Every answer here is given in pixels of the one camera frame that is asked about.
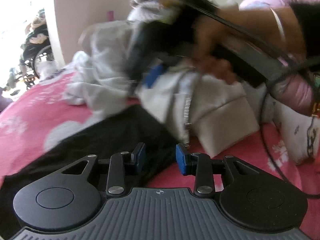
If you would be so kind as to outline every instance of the electronic device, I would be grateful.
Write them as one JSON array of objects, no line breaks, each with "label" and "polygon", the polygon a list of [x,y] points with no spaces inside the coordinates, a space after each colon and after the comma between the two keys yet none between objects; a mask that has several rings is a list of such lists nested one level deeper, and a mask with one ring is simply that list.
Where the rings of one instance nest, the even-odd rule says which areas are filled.
[{"label": "electronic device", "polygon": [[[88,155],[22,188],[13,207],[24,228],[12,240],[309,239],[299,230],[305,195],[233,156],[212,160],[179,144],[181,174],[196,176],[193,192],[126,188],[125,176],[142,169],[144,148],[104,160]],[[221,192],[213,174],[221,174]]]},{"label": "electronic device", "polygon": [[[194,43],[193,25],[200,15],[215,15],[219,8],[209,0],[155,0],[164,5],[160,19],[141,22],[130,42],[126,72],[132,81],[131,93],[155,59],[166,67],[174,66],[182,57],[191,57]],[[269,46],[260,44],[267,51]],[[257,87],[266,80],[274,80],[284,72],[275,55],[262,52],[253,44],[242,41],[237,48],[227,44],[216,46],[217,58],[231,62],[234,72]]]}]

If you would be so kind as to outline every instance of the bracelet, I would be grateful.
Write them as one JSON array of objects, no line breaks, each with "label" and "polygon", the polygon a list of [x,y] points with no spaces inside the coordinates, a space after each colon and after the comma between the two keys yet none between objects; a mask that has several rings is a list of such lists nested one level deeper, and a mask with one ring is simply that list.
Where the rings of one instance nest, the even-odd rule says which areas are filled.
[{"label": "bracelet", "polygon": [[279,32],[280,32],[281,40],[283,41],[284,44],[286,44],[285,35],[284,35],[284,29],[283,29],[281,20],[280,20],[278,14],[271,7],[270,7],[270,9],[271,9],[271,11],[273,12],[273,14],[274,14],[274,16],[276,18],[276,22],[277,22],[278,29],[279,29]]}]

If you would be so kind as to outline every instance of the person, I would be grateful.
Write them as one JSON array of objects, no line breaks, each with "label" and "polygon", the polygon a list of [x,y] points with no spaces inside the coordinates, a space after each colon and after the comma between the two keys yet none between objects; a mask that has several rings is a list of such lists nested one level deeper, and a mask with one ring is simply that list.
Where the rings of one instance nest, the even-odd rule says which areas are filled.
[{"label": "person", "polygon": [[[249,10],[221,9],[219,16],[242,26],[252,34],[291,54],[297,61],[320,55],[320,4],[292,3],[288,7],[258,8]],[[194,66],[205,73],[212,74],[228,84],[237,81],[231,64],[224,59],[210,56],[215,45],[229,35],[245,39],[231,28],[209,18],[200,17],[195,26],[196,47],[193,55]],[[279,28],[284,30],[281,36]],[[314,101],[311,87],[304,79],[295,75],[286,80],[288,89],[278,99],[298,113],[310,116]]]}]

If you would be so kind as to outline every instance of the crosshair symbol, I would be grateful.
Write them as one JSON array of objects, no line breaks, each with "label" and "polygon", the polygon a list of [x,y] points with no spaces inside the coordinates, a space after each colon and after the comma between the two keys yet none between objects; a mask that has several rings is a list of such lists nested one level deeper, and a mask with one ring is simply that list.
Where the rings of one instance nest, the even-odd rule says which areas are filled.
[{"label": "crosshair symbol", "polygon": [[162,189],[159,189],[159,190],[156,191],[156,193],[159,194],[159,195],[162,195],[162,194],[164,194],[165,192],[164,192]]}]

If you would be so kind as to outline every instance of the black sleeve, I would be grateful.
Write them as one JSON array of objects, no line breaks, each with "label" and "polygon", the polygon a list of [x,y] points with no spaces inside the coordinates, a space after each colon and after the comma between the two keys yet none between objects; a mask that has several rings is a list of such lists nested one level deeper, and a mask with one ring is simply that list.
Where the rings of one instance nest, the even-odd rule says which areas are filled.
[{"label": "black sleeve", "polygon": [[302,28],[307,46],[307,56],[320,55],[320,3],[292,3],[290,6]]}]

